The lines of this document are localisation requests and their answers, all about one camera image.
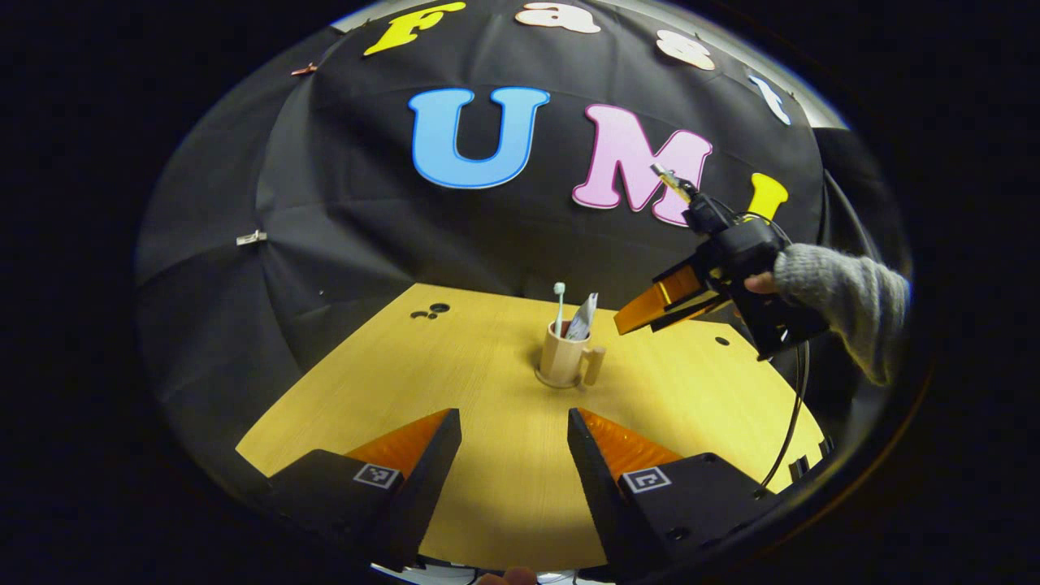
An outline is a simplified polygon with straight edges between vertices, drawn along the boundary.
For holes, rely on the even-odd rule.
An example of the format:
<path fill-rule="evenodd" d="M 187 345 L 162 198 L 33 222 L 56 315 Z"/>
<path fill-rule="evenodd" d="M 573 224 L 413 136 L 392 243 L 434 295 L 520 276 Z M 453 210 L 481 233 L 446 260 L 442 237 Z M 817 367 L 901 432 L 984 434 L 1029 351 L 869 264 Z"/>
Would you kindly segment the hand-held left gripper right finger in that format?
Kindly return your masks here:
<path fill-rule="evenodd" d="M 620 583 L 713 554 L 777 503 L 717 454 L 680 456 L 583 408 L 569 411 L 567 441 Z"/>

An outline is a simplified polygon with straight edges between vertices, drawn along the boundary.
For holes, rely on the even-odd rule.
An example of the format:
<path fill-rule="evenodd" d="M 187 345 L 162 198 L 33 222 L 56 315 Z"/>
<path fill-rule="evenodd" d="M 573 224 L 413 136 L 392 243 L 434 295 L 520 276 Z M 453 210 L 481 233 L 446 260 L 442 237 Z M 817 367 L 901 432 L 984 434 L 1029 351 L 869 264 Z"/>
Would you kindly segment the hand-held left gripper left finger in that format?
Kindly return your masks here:
<path fill-rule="evenodd" d="M 345 454 L 312 449 L 272 475 L 264 503 L 352 570 L 401 573 L 418 559 L 461 442 L 460 411 L 448 408 Z"/>

